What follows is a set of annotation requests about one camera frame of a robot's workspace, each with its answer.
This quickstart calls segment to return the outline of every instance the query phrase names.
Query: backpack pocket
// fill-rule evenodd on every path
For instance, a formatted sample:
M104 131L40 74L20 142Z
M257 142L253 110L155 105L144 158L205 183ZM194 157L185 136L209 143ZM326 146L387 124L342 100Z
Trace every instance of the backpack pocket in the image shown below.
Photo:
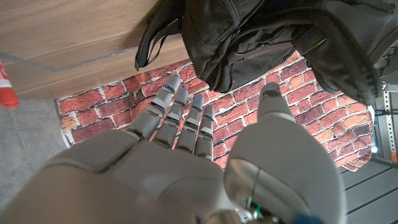
M261 0L187 1L186 11L193 23L191 29L195 30L204 44L213 45L225 40L261 2Z

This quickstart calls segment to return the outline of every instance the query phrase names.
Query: gray floor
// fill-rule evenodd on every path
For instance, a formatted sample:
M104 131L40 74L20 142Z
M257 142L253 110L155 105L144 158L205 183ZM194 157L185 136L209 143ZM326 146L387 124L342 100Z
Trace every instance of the gray floor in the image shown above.
M66 149L53 100L0 107L0 211L54 154Z

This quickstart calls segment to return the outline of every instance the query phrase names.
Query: wooden board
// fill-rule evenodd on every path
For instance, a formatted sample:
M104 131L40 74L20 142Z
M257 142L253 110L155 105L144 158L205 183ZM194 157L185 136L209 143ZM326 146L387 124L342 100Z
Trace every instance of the wooden board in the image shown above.
M134 57L157 0L5 0L0 59L23 98L58 98L135 75ZM139 73L188 58L180 36Z

